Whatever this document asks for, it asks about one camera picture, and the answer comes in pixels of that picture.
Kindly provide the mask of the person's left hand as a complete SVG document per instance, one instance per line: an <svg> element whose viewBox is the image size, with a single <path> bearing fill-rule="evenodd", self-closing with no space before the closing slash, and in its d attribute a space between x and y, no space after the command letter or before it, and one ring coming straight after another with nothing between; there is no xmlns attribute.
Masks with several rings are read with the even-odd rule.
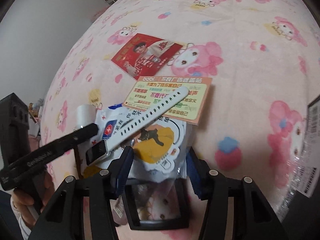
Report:
<svg viewBox="0 0 320 240"><path fill-rule="evenodd" d="M44 174L44 195L42 198L42 204L46 206L55 190L51 175L48 172L45 172ZM30 206L33 206L34 199L29 194L22 190L15 189L11 195L11 198L14 207L16 207L22 216L29 217L29 220L35 218L33 215L34 212L30 211L29 208Z"/></svg>

